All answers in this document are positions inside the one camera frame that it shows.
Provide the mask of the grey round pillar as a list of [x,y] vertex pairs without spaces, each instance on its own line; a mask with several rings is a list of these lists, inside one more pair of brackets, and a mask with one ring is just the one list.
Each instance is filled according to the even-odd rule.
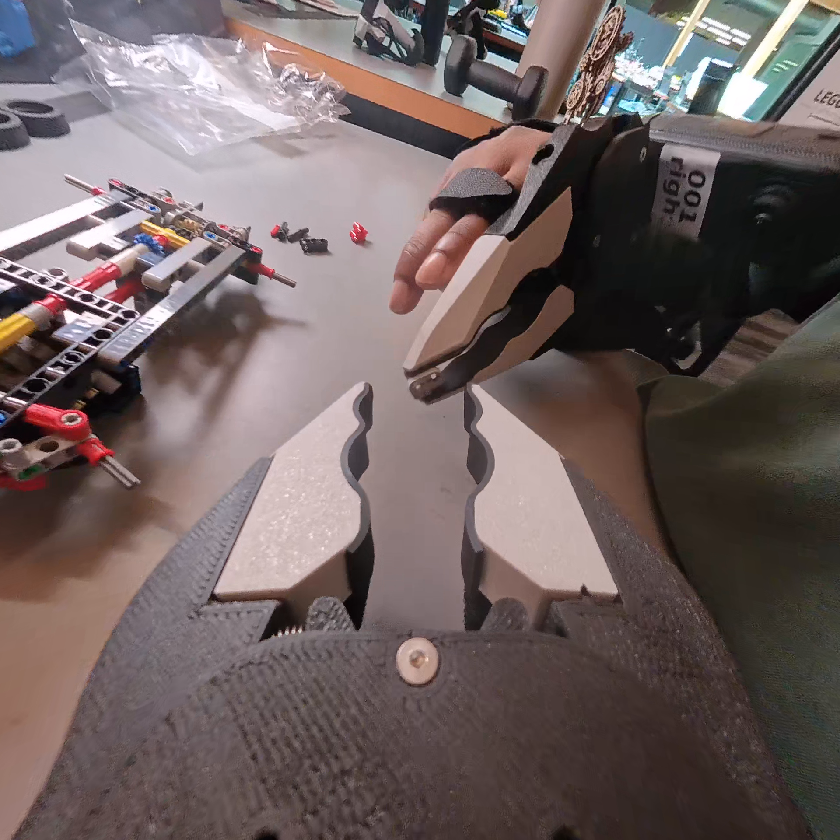
[[531,32],[516,74],[531,66],[548,71],[536,116],[554,120],[570,87],[590,38],[599,25],[607,1],[539,1]]

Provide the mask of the person's right hand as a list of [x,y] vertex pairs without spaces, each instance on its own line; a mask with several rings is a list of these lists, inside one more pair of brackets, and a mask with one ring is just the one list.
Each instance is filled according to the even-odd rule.
[[[458,173],[474,168],[497,173],[519,191],[533,156],[549,137],[550,131],[540,127],[513,124],[471,143],[449,164],[433,194],[441,192]],[[445,288],[488,225],[486,219],[475,214],[458,216],[444,209],[426,210],[396,262],[389,309],[407,314],[426,291]]]

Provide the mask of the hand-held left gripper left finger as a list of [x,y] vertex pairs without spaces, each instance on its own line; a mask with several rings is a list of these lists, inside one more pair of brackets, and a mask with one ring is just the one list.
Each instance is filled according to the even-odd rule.
[[328,596],[361,627],[374,569],[361,487],[372,423],[373,390],[359,382],[275,451],[213,589],[218,601],[279,602],[303,623]]

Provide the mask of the idle hand-held gripper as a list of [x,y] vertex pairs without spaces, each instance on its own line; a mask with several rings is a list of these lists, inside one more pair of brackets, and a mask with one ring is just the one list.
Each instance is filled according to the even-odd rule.
[[385,1],[364,1],[353,31],[353,45],[370,56],[416,67],[424,56],[421,32],[406,28]]

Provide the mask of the black dumbbell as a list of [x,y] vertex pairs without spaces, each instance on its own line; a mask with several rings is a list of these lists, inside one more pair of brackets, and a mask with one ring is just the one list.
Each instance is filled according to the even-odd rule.
[[536,116],[549,72],[530,66],[523,76],[477,57],[477,42],[466,35],[451,38],[444,65],[444,89],[460,97],[473,87],[508,104],[514,121]]

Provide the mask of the wood-edged background table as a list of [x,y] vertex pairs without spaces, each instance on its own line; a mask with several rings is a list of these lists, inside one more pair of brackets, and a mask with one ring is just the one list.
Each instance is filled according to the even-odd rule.
[[325,72],[344,89],[344,120],[433,154],[453,158],[467,143],[511,120],[506,103],[469,87],[461,97],[444,89],[445,52],[436,67],[409,67],[369,56],[352,41],[349,17],[299,2],[222,2],[228,33],[260,51],[277,47],[279,62]]

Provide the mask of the person's green sweater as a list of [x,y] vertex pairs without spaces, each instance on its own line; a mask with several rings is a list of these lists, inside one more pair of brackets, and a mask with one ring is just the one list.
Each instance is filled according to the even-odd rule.
[[839,304],[728,386],[642,386],[675,555],[815,838],[839,835]]

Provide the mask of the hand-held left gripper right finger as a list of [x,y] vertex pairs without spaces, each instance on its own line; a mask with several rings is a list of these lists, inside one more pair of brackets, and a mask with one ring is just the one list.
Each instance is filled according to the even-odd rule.
[[465,627],[511,599],[526,628],[541,629],[552,604],[621,601],[606,555],[560,453],[487,391],[465,391],[467,469],[461,550]]

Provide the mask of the black cylinder speaker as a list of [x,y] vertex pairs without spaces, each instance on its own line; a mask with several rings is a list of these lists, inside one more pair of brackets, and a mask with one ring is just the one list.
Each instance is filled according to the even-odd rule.
[[714,116],[735,69],[733,64],[715,58],[709,58],[703,67],[699,67],[691,80],[694,92],[688,114]]

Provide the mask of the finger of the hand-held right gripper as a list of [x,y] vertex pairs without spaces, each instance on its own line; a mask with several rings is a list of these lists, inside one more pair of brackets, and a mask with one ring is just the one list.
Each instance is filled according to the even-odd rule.
[[572,217],[572,190],[566,189],[516,238],[480,236],[418,331],[403,365],[406,376],[420,375],[466,350],[527,275],[549,268],[561,256]]
[[574,293],[556,287],[550,293],[526,294],[491,315],[464,349],[412,374],[439,369],[440,402],[468,385],[479,385],[529,361],[574,312]]

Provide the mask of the clear plastic bag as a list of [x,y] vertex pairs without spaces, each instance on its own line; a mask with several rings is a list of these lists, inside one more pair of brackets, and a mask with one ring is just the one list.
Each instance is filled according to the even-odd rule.
[[90,94],[125,127],[183,156],[350,115],[336,80],[268,42],[249,49],[240,39],[179,34],[140,45],[70,26],[81,53],[53,76],[59,88]]

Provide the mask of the lego car chassis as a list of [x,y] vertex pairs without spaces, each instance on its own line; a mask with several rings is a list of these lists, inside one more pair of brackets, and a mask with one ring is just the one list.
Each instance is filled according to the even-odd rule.
[[2,230],[2,490],[41,489],[72,466],[132,489],[140,479],[95,419],[141,394],[137,360],[226,278],[297,283],[203,203],[64,178],[86,197]]

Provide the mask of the wooden gear model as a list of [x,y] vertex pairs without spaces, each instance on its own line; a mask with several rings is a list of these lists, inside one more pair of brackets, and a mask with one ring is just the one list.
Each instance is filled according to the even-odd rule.
[[601,108],[611,85],[616,55],[624,52],[634,40],[634,32],[623,31],[625,18],[625,7],[615,5],[598,25],[565,100],[565,123],[585,121]]

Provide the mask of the white printed card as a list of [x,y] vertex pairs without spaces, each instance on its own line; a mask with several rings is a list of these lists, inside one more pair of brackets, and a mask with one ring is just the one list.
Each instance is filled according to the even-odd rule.
[[839,131],[839,37],[811,61],[785,96],[779,122]]

